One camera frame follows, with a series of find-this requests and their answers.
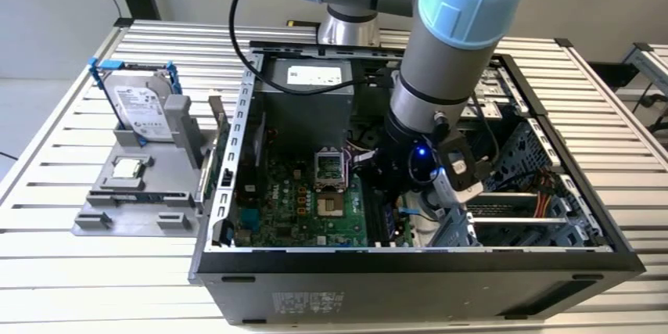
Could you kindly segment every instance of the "metal slatted table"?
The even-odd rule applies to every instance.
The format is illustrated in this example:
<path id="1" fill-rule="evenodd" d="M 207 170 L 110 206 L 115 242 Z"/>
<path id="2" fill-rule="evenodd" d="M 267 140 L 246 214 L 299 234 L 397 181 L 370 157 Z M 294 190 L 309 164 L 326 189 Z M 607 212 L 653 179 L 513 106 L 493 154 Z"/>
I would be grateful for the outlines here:
<path id="1" fill-rule="evenodd" d="M 635 66 L 658 90 L 668 95 L 668 45 L 635 43 L 622 62 Z"/>
<path id="2" fill-rule="evenodd" d="M 242 28 L 247 40 L 313 42 L 310 28 Z M 407 33 L 382 32 L 402 48 Z M 542 334 L 668 332 L 668 156 L 571 48 L 547 39 L 505 38 L 549 118 L 641 254 L 646 273 L 545 322 L 262 326 L 281 332 L 390 331 Z M 178 66 L 191 115 L 213 126 L 206 95 L 234 106 L 242 72 L 223 27 L 135 21 L 113 28 L 101 58 Z M 71 220 L 113 144 L 115 120 L 86 71 L 75 79 L 0 183 L 0 332 L 158 332 L 229 328 L 203 287 L 189 286 L 193 239 L 77 238 Z"/>

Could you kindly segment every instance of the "label sticker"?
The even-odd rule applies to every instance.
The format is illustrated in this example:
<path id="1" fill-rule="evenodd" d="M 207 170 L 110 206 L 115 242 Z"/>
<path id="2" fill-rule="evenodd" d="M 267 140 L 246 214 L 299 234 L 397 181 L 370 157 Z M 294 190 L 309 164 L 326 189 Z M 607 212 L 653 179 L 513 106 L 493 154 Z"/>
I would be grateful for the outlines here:
<path id="1" fill-rule="evenodd" d="M 343 293 L 273 293 L 273 308 L 279 314 L 337 313 L 343 305 Z"/>
<path id="2" fill-rule="evenodd" d="M 147 141 L 171 141 L 155 92 L 131 86 L 115 86 L 113 90 L 133 131 Z"/>
<path id="3" fill-rule="evenodd" d="M 337 66 L 290 66 L 287 84 L 330 86 L 341 83 L 341 69 Z"/>

